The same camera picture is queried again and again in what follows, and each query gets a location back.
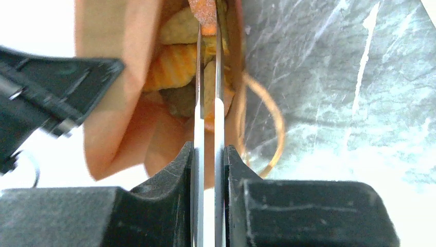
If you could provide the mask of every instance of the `scratched metal surface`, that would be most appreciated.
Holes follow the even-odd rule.
[[[402,246],[436,246],[436,28],[419,0],[243,1],[247,69],[286,119],[270,179],[352,180],[384,199]],[[248,93],[260,171],[276,148]]]

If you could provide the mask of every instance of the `brown paper bag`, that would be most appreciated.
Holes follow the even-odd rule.
[[[159,26],[186,0],[76,0],[78,57],[117,57],[126,64],[120,78],[84,124],[85,156],[91,175],[103,179],[144,163],[153,176],[193,140],[193,122],[170,115],[159,93],[143,94],[152,58],[159,52]],[[243,152],[245,86],[241,82],[241,0],[229,0],[227,11],[231,78],[235,98],[226,117],[226,145]],[[205,186],[213,186],[213,134],[205,136]]]

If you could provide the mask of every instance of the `metal rod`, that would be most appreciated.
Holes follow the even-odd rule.
[[[203,247],[204,207],[204,44],[198,27],[194,111],[194,164],[191,168],[191,246]]]
[[[223,44],[218,9],[216,11],[216,71],[215,71],[215,247],[226,246],[224,201],[224,90]]]

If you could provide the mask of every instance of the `gray table surface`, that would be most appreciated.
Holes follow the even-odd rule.
[[[351,180],[384,199],[402,246],[436,246],[436,28],[420,0],[243,1],[248,72],[286,119],[270,179]],[[277,145],[248,92],[260,171]]]

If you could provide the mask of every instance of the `twisted paper handle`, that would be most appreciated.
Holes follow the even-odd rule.
[[[276,102],[273,100],[271,95],[268,93],[268,91],[259,83],[257,82],[253,77],[251,77],[245,70],[242,72],[242,86],[248,86],[256,95],[259,96],[259,98],[262,100],[262,102],[265,104],[267,109],[272,115],[272,118],[274,120],[275,128],[276,128],[276,134],[277,134],[277,148],[274,156],[272,157],[271,161],[268,163],[268,165],[262,170],[262,172],[259,174],[261,178],[265,178],[271,170],[274,168],[274,166],[277,164],[277,162],[280,159],[280,156],[283,153],[284,149],[284,143],[285,143],[285,121],[282,116],[282,113],[280,112],[280,109],[278,108]],[[246,100],[240,100],[240,104],[245,104]],[[239,105],[238,112],[237,112],[237,134],[238,134],[238,145],[241,148],[241,153],[243,158],[246,160],[247,165],[249,166],[249,159],[248,154],[246,152],[246,147],[244,144],[244,125],[245,121],[245,107],[242,105]]]

